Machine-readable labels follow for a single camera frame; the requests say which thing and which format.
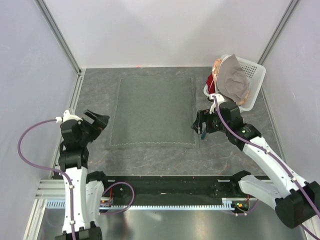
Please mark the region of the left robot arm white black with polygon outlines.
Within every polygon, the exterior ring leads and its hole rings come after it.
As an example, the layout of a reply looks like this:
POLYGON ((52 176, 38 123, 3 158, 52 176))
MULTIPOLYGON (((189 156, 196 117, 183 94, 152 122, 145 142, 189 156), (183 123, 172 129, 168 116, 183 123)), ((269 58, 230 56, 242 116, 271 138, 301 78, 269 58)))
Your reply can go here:
POLYGON ((102 230, 97 218, 101 197, 110 191, 104 181, 105 174, 88 174, 89 151, 87 145, 95 141, 107 127, 110 117, 90 110, 84 114, 93 122, 75 115, 73 109, 56 117, 60 124, 62 142, 59 146, 59 173, 65 189, 65 214, 62 233, 57 240, 101 240, 102 230))

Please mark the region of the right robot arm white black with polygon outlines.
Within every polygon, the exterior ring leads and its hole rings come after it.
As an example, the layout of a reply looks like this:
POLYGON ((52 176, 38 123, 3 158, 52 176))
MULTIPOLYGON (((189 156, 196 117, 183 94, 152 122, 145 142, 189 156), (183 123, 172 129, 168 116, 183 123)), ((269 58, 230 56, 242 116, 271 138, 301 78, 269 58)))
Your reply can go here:
POLYGON ((271 149, 262 134, 245 123, 234 102, 213 104, 214 110, 199 110, 192 128, 197 134, 222 132, 229 142, 249 156, 268 176, 266 183, 247 171, 233 175, 229 191, 235 197, 243 194, 257 198, 275 210, 280 221, 290 229, 320 215, 320 185, 307 182, 295 173, 271 149))

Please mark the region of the grey-green cloth napkin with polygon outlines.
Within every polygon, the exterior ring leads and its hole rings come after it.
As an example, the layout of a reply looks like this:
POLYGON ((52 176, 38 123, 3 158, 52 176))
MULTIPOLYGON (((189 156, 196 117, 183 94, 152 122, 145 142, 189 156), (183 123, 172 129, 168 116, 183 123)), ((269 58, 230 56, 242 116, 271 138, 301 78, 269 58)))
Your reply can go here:
POLYGON ((117 87, 107 148, 198 148, 193 76, 128 76, 117 87))

